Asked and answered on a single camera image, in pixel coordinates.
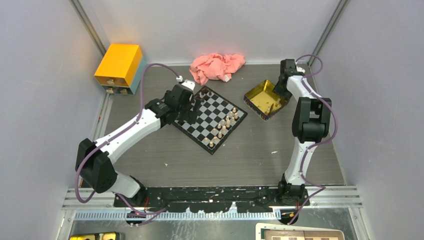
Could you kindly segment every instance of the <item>gray wood tabletop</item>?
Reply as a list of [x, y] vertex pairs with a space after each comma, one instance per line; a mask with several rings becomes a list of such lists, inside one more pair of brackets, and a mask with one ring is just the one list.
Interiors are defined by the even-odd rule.
[[[173, 69], [184, 79], [193, 80], [188, 66]], [[279, 73], [277, 64], [245, 65], [229, 82], [207, 82], [208, 87], [248, 112], [214, 155], [175, 126], [167, 125], [125, 152], [115, 164], [116, 170], [150, 187], [276, 185], [289, 166], [293, 152], [295, 139], [291, 125], [296, 101], [292, 98], [286, 107], [265, 122], [243, 102], [243, 96], [263, 80], [276, 83]], [[162, 98], [175, 84], [171, 71], [151, 67], [144, 81], [144, 103]], [[194, 92], [200, 88], [196, 84]], [[116, 95], [106, 133], [129, 121], [139, 109], [139, 92], [135, 96]], [[332, 144], [315, 150], [306, 177], [317, 184], [344, 184]]]

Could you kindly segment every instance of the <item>crumpled cloth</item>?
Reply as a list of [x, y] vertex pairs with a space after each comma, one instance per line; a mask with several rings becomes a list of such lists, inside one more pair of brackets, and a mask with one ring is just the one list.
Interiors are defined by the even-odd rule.
[[203, 86], [209, 79], [221, 79], [228, 82], [231, 79], [231, 74], [234, 74], [245, 63], [245, 57], [239, 54], [222, 56], [212, 53], [196, 58], [189, 70], [194, 80]]

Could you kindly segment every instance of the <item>orange box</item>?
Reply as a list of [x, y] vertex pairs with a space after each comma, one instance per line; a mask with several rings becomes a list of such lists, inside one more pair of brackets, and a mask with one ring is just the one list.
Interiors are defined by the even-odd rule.
[[101, 85], [129, 87], [142, 57], [138, 45], [112, 43], [94, 77]]

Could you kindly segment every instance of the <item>gray wall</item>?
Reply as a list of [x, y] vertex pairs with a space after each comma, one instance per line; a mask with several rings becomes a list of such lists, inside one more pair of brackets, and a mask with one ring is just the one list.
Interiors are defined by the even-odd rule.
[[423, 12], [423, 1], [350, 1], [315, 79], [333, 101], [334, 147], [378, 240], [424, 234]]
[[67, 0], [0, 1], [0, 233], [53, 239], [104, 92], [101, 60]]
[[81, 3], [104, 42], [140, 44], [149, 62], [191, 63], [200, 55], [238, 53], [248, 63], [275, 64], [314, 50], [338, 0]]

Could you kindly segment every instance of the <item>black and white chessboard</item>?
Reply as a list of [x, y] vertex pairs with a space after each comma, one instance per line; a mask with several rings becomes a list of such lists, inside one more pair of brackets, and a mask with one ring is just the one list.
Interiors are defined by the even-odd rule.
[[[208, 153], [213, 155], [218, 148], [223, 145], [229, 135], [234, 132], [246, 118], [248, 113], [207, 86], [202, 87], [194, 97], [203, 99], [196, 123], [190, 125], [187, 122], [175, 121], [173, 125]], [[218, 124], [220, 124], [222, 120], [225, 120], [227, 116], [230, 116], [230, 112], [233, 108], [235, 108], [238, 113], [238, 119], [231, 123], [226, 131], [223, 131], [222, 128], [218, 129]], [[220, 131], [222, 133], [222, 138], [218, 138], [215, 141], [214, 137], [218, 137]]]

